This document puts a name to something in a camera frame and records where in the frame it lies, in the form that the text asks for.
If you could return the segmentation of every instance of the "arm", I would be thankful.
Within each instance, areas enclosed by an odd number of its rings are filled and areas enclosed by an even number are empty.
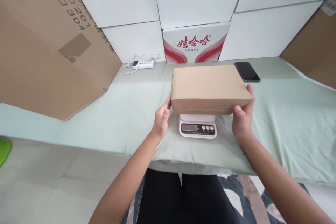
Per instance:
[[[251,84],[247,89],[253,99],[243,108],[234,108],[232,131],[282,217],[287,223],[334,223],[254,136],[255,98]]]
[[[129,208],[155,150],[167,132],[170,95],[155,113],[154,126],[98,203],[89,224],[121,223]]]

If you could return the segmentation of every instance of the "patterned rug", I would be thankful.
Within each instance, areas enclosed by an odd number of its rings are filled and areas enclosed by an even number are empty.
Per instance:
[[[283,224],[285,221],[270,195],[256,176],[218,175],[219,181],[241,224]],[[122,224],[136,224],[141,201],[142,181]],[[304,184],[299,185],[307,192]]]

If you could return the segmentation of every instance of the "kitchen scale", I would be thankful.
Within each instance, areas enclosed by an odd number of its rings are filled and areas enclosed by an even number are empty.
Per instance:
[[[185,137],[213,139],[217,136],[215,115],[180,114],[180,134]]]

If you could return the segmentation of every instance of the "small cardboard box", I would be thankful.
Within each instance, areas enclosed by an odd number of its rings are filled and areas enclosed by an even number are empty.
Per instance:
[[[82,0],[0,0],[0,102],[67,120],[121,62]]]
[[[336,0],[327,0],[280,57],[309,78],[336,89]]]
[[[252,99],[234,65],[175,68],[171,93],[176,114],[232,114]]]
[[[167,64],[217,61],[231,22],[164,29]]]

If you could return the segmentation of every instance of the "barcode label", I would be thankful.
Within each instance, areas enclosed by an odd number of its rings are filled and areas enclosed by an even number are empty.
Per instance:
[[[336,13],[336,0],[326,0],[320,7],[327,15],[332,16]]]

